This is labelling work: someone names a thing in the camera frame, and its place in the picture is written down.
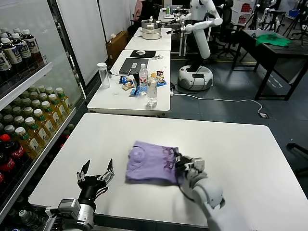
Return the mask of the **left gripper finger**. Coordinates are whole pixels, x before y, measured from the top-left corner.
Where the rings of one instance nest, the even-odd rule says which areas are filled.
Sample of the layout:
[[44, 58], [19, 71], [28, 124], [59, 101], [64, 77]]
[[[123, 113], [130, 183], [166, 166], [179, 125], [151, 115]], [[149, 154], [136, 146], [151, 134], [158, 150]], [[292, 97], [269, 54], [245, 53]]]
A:
[[107, 171], [100, 175], [97, 180], [98, 181], [111, 181], [113, 176], [115, 175], [114, 173], [114, 166], [113, 166], [113, 159], [110, 159], [110, 162], [107, 167]]
[[89, 169], [89, 166], [90, 166], [90, 160], [88, 160], [81, 168], [81, 171], [80, 172], [77, 172], [77, 180], [78, 181], [84, 181], [85, 180], [85, 176], [86, 176], [86, 173]]

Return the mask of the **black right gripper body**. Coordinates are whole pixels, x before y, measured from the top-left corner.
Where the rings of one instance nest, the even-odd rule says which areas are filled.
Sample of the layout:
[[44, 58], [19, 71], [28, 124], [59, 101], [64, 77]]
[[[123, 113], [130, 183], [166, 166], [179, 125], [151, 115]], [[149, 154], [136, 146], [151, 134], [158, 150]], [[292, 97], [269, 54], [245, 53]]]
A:
[[190, 169], [194, 169], [194, 158], [189, 156], [184, 156], [181, 160], [177, 160], [177, 163], [183, 164], [183, 171], [189, 171]]

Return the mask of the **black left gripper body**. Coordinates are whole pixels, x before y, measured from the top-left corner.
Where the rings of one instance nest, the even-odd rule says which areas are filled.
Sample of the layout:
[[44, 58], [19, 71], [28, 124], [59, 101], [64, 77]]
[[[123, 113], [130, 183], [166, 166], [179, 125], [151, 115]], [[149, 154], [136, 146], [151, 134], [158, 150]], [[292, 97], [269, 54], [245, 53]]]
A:
[[107, 184], [110, 182], [110, 175], [99, 176], [77, 176], [77, 184], [81, 189], [78, 197], [80, 203], [95, 202], [95, 200], [108, 190]]

